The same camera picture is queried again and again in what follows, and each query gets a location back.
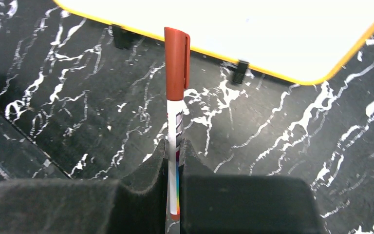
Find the white marker pen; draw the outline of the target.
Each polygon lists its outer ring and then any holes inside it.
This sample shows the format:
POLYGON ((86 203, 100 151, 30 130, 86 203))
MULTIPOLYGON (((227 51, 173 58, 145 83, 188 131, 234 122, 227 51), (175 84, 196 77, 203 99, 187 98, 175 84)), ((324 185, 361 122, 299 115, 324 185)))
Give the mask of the white marker pen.
POLYGON ((168 201, 170 217, 180 219, 179 156, 183 133, 183 101, 167 101, 168 117, 168 201))

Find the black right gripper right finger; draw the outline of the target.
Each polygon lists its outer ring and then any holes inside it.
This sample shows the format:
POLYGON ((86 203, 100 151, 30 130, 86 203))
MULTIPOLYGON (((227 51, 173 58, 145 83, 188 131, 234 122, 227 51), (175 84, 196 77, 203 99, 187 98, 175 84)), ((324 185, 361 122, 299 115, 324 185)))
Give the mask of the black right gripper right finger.
POLYGON ((322 234, 310 187, 290 176, 216 174, 192 143, 181 146, 181 233, 322 234))

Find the red marker cap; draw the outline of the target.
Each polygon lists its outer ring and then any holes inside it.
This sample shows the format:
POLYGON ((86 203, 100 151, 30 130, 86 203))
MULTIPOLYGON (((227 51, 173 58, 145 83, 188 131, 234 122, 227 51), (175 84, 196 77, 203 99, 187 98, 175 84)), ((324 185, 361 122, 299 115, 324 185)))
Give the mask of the red marker cap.
POLYGON ((164 35, 166 97, 170 101, 180 101, 189 85, 190 36, 170 27, 164 28, 164 35))

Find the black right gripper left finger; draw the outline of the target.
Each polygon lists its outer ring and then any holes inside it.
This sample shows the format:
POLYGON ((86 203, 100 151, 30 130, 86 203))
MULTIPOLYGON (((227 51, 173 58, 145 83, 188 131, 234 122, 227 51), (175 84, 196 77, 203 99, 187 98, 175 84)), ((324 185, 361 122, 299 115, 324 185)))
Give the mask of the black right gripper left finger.
POLYGON ((167 144, 121 179, 0 182, 0 234, 162 234, 167 144))

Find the yellow framed whiteboard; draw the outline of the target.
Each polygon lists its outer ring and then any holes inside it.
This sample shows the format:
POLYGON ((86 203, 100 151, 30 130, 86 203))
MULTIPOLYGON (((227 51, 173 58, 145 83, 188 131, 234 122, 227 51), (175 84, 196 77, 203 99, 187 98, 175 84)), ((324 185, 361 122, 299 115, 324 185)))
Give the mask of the yellow framed whiteboard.
POLYGON ((78 16, 157 40, 189 34, 191 50, 286 81, 331 79, 374 34, 374 0, 58 0, 78 16))

